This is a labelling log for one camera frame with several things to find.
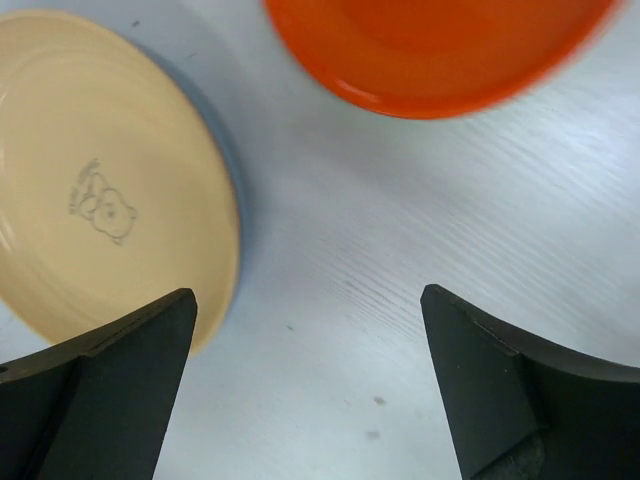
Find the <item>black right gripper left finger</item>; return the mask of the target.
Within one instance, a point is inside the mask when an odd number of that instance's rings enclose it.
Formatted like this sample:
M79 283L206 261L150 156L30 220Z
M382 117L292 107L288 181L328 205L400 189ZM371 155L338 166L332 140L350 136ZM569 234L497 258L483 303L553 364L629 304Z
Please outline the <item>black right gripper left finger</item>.
M2 364L2 478L152 478L196 316L182 288Z

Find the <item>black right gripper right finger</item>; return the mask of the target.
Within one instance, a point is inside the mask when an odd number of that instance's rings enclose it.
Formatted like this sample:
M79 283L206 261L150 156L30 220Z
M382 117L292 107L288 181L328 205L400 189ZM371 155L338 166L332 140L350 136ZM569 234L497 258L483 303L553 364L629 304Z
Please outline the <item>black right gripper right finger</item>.
M421 308L463 478L638 478L638 368L555 344L436 284Z

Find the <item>beige plate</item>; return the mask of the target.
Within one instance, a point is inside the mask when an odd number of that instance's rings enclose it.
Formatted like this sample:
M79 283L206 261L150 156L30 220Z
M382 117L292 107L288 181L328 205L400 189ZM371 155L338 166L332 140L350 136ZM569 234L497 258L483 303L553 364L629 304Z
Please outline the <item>beige plate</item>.
M75 15L2 15L1 298L18 318L59 343L188 288L200 350L241 249L225 154L154 61Z

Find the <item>orange plate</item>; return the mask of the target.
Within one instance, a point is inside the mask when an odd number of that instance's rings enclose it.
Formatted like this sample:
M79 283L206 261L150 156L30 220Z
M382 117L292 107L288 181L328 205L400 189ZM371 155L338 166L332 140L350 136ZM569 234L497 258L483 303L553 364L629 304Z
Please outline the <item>orange plate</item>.
M302 68L362 109L404 119L505 101L601 32L619 1L267 1Z

